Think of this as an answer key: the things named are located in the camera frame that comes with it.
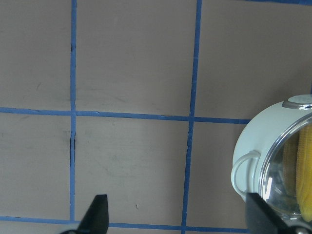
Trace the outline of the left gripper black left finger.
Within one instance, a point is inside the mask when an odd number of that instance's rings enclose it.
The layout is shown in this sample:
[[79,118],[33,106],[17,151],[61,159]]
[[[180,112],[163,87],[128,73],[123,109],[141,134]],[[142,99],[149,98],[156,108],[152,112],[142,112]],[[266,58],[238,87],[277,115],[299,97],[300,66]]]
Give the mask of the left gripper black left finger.
[[106,234],[109,227],[107,195],[96,195],[81,220],[78,234]]

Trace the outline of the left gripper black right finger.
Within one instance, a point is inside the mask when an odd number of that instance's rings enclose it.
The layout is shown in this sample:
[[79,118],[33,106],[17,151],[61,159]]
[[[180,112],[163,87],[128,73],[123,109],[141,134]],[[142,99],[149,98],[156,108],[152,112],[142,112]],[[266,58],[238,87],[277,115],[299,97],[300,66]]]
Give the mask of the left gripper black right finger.
[[251,234],[293,233],[258,193],[246,195],[246,224]]

